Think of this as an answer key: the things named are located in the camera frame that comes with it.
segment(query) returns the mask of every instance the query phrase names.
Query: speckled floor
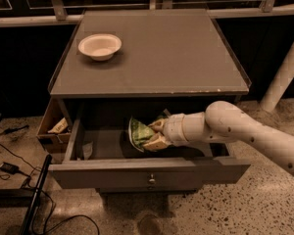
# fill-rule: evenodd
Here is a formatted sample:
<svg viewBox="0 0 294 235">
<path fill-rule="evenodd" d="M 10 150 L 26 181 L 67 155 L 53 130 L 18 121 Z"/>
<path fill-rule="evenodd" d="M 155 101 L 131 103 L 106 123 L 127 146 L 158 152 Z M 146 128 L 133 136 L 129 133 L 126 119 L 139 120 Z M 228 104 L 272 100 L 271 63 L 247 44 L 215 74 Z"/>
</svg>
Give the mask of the speckled floor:
<svg viewBox="0 0 294 235">
<path fill-rule="evenodd" d="M 259 109 L 254 101 L 239 107 L 256 120 L 294 135 L 294 99 L 282 100 L 274 113 Z M 9 118 L 0 131 L 29 124 L 29 129 L 0 136 L 0 142 L 34 166 L 42 166 L 46 152 L 36 139 L 42 117 Z M 205 185 L 194 194 L 113 194 L 100 196 L 94 189 L 64 190 L 48 175 L 44 190 L 57 204 L 48 227 L 76 214 L 91 217 L 101 234 L 294 234 L 294 178 L 242 142 L 230 144 L 231 153 L 251 166 L 236 184 Z M 31 168 L 0 148 L 0 164 Z M 18 188 L 25 177 L 15 174 L 0 188 Z M 42 226 L 50 209 L 42 195 L 34 231 Z M 26 208 L 0 203 L 0 234 L 19 234 Z M 97 234 L 85 217 L 72 219 L 51 234 Z"/>
</svg>

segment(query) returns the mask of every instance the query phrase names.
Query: bowl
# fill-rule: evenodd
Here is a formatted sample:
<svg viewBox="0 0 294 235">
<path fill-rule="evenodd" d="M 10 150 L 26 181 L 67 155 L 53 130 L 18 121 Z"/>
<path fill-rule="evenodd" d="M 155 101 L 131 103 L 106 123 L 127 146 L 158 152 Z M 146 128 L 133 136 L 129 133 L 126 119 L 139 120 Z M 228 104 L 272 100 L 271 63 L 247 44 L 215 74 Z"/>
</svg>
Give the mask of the bowl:
<svg viewBox="0 0 294 235">
<path fill-rule="evenodd" d="M 122 43 L 112 34 L 94 34 L 80 41 L 78 50 L 96 61 L 106 61 L 120 50 Z"/>
</svg>

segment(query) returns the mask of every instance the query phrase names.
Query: open drawer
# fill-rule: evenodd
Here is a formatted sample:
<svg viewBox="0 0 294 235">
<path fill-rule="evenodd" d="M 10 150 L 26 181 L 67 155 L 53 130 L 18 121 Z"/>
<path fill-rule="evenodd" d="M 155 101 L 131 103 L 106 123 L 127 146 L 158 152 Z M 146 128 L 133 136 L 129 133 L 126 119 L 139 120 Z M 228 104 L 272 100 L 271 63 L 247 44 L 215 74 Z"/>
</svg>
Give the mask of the open drawer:
<svg viewBox="0 0 294 235">
<path fill-rule="evenodd" d="M 167 108 L 172 114 L 203 111 L 202 106 L 163 99 L 84 100 L 60 164 L 49 171 L 63 188 L 96 188 L 99 192 L 197 191 L 203 184 L 235 183 L 249 167 L 230 156 L 223 144 L 206 144 L 212 155 L 194 148 L 141 153 L 131 146 L 127 127 L 134 116 L 152 121 Z M 91 147 L 84 160 L 82 147 Z"/>
</svg>

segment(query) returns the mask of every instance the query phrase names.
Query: white pole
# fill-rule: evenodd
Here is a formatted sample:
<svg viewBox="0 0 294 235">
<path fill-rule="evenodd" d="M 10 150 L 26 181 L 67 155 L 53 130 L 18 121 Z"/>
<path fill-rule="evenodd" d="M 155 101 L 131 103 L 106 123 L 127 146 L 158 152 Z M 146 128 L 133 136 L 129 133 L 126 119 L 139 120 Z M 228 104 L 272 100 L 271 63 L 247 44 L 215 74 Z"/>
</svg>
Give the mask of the white pole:
<svg viewBox="0 0 294 235">
<path fill-rule="evenodd" d="M 260 106 L 266 112 L 272 112 L 294 78 L 294 42 L 288 51 L 280 69 L 277 71 Z"/>
</svg>

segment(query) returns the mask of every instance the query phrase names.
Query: box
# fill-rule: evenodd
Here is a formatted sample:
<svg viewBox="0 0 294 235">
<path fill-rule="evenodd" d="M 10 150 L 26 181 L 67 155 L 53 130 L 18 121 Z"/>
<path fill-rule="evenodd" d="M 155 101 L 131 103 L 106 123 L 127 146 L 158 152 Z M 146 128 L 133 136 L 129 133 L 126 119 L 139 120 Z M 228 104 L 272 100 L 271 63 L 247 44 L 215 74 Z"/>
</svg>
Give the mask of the box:
<svg viewBox="0 0 294 235">
<path fill-rule="evenodd" d="M 48 133 L 48 130 L 52 129 L 63 117 L 57 100 L 51 99 L 40 123 L 37 138 L 45 150 L 53 157 L 58 157 L 56 154 L 65 154 L 71 136 L 67 131 L 61 134 Z"/>
</svg>

